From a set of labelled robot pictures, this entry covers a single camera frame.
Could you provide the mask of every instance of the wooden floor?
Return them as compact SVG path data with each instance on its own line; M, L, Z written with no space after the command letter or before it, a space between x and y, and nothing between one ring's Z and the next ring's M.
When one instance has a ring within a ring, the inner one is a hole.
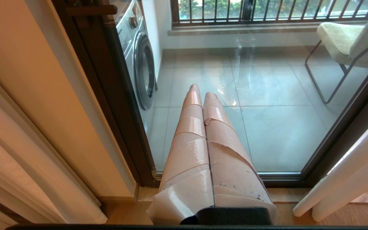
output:
M103 212L109 218L107 224L152 225L146 214L150 202L104 204ZM335 226L368 226L368 204L351 203L321 222L315 222L307 212L302 217L292 215L296 203L280 203L276 225L335 225Z

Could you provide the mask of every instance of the metal window railing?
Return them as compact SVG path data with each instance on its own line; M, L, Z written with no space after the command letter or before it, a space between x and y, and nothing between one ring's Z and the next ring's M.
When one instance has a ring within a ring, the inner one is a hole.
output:
M171 0L176 26L368 20L368 0Z

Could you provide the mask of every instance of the chair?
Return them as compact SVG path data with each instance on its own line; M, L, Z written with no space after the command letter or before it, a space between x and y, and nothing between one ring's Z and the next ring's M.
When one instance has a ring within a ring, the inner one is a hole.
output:
M323 103L328 104L353 66L368 68L368 22L365 26L323 22L319 25L317 34L320 37L320 41L306 58L305 66L309 71L309 75L313 80ZM340 68L343 71L342 79L337 84L327 101L308 66L308 59L322 42L329 55L340 65Z

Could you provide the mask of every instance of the washing machine door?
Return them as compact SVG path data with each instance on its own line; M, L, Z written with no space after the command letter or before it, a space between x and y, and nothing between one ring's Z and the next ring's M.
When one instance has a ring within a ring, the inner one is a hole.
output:
M134 78L137 97L144 110L151 108L155 95L153 53L148 36L139 32L134 51Z

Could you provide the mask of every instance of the door frame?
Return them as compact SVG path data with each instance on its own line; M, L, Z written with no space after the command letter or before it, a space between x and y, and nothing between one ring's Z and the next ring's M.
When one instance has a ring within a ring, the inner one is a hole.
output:
M117 34L106 34L100 16L71 17L66 8L74 7L72 4L67 4L66 0L52 2L134 179L142 187L158 187L161 177L156 173L150 154ZM80 2L92 4L89 0ZM368 76L358 92L359 95L350 100L349 109L339 116L339 122L329 130L327 138L323 139L303 170L259 173L265 186L310 188L326 175L368 128Z

